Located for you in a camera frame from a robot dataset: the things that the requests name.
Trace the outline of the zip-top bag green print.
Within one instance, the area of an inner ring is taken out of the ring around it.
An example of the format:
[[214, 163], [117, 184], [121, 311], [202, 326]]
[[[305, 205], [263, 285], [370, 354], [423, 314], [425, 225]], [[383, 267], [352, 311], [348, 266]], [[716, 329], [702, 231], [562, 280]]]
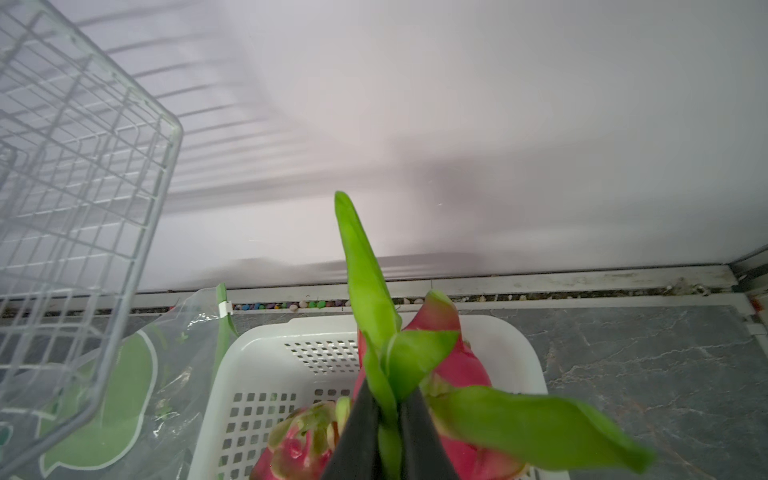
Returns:
[[100, 375], [105, 329], [57, 314], [1, 323], [5, 479], [185, 479], [236, 339], [224, 285], [132, 321]]

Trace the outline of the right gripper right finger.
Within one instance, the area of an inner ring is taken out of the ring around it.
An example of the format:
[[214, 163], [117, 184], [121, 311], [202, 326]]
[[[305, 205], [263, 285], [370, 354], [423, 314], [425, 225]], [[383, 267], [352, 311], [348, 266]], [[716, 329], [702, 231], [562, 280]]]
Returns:
[[405, 480], [458, 480], [419, 389], [399, 405]]

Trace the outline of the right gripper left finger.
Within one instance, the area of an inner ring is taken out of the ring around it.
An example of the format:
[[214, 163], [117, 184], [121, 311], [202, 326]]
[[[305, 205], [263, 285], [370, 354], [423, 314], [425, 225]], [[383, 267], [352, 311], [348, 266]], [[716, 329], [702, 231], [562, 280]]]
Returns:
[[322, 480], [383, 478], [378, 450], [380, 416], [379, 405], [364, 381]]

